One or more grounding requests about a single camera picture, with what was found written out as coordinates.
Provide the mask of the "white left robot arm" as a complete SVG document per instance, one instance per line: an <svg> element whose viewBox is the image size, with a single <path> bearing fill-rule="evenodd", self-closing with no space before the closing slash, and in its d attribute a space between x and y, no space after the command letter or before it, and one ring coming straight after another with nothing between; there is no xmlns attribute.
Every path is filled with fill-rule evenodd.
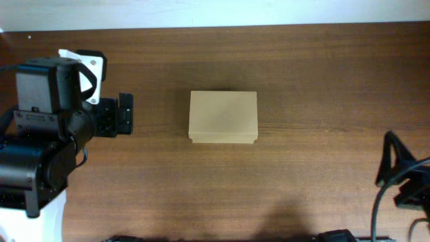
<svg viewBox="0 0 430 242"><path fill-rule="evenodd" d="M130 93L97 105L73 97L66 105L19 105L1 119L2 130L15 120L18 131L1 136L2 241L62 241L68 176L85 164L86 144L132 133Z"/></svg>

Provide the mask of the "cardboard box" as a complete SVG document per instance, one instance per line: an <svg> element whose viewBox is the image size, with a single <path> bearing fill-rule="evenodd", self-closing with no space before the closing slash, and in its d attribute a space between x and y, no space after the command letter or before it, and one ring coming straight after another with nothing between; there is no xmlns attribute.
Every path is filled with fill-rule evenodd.
<svg viewBox="0 0 430 242"><path fill-rule="evenodd" d="M189 139L209 144L253 144L259 136L255 91L192 91Z"/></svg>

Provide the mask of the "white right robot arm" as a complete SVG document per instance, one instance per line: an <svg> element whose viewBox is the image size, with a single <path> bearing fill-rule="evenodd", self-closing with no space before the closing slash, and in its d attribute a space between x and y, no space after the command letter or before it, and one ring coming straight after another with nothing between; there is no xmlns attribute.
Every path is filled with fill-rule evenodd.
<svg viewBox="0 0 430 242"><path fill-rule="evenodd" d="M408 230L408 240L413 239L415 227L419 223L429 223L429 158L416 159L404 143L392 131L384 135L382 158L377 172L375 185L379 187L370 219L370 236L359 238L347 229L328 231L312 238L313 241L391 241L389 237L377 236L377 217L380 203L387 190L398 187L393 198L397 208L420 210L425 217L414 220Z"/></svg>

